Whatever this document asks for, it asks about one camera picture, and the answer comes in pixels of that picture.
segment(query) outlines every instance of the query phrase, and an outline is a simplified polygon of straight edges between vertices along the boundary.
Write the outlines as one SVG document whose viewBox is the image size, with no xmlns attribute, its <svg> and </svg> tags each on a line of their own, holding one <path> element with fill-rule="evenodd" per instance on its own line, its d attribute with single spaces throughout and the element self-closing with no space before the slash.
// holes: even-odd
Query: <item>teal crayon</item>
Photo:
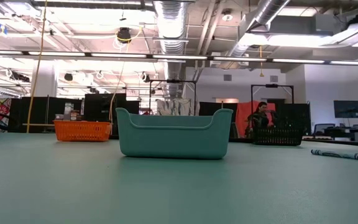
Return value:
<svg viewBox="0 0 358 224">
<path fill-rule="evenodd" d="M 338 157 L 338 158 L 345 158 L 345 159 L 357 159 L 358 160 L 358 153 L 345 154 L 345 153 L 322 151 L 322 150 L 316 150 L 316 149 L 312 149 L 311 153 L 313 155 L 318 155 L 318 156 L 331 156 L 331 157 Z"/>
</svg>

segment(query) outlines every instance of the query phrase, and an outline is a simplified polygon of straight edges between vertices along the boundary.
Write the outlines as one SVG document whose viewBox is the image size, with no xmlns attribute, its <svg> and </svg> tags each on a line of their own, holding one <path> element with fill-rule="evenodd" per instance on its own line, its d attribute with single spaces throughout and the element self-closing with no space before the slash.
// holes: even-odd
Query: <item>plastic bin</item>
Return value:
<svg viewBox="0 0 358 224">
<path fill-rule="evenodd" d="M 59 141 L 107 141 L 111 125 L 109 122 L 53 121 Z"/>
<path fill-rule="evenodd" d="M 132 157 L 221 159 L 233 110 L 213 116 L 145 116 L 117 108 L 121 152 Z"/>
<path fill-rule="evenodd" d="M 267 146 L 299 146 L 303 131 L 296 128 L 254 129 L 254 144 Z"/>
</svg>

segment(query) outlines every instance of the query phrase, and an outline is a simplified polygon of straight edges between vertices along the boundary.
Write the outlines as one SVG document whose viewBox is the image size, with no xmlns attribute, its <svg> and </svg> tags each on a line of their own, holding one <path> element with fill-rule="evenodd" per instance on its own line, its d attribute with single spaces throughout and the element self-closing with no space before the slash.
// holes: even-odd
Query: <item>black wire basket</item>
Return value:
<svg viewBox="0 0 358 224">
<path fill-rule="evenodd" d="M 299 146 L 303 130 L 296 128 L 254 129 L 254 144 L 265 146 Z"/>
</svg>

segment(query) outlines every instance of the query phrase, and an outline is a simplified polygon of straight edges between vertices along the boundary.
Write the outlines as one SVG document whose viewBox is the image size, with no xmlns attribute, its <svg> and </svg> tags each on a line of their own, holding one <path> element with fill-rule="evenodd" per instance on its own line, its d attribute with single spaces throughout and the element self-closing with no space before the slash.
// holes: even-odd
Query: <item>green table surface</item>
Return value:
<svg viewBox="0 0 358 224">
<path fill-rule="evenodd" d="M 220 161 L 124 157 L 118 141 L 0 134 L 0 223 L 358 223 L 358 161 L 230 143 Z"/>
</svg>

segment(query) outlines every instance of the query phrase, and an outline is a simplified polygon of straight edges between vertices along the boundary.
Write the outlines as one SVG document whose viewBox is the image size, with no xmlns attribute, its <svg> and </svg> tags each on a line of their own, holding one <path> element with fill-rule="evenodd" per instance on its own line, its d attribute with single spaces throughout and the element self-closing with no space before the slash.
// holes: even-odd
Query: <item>orange basket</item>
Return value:
<svg viewBox="0 0 358 224">
<path fill-rule="evenodd" d="M 111 124 L 91 121 L 53 121 L 59 141 L 107 141 Z"/>
</svg>

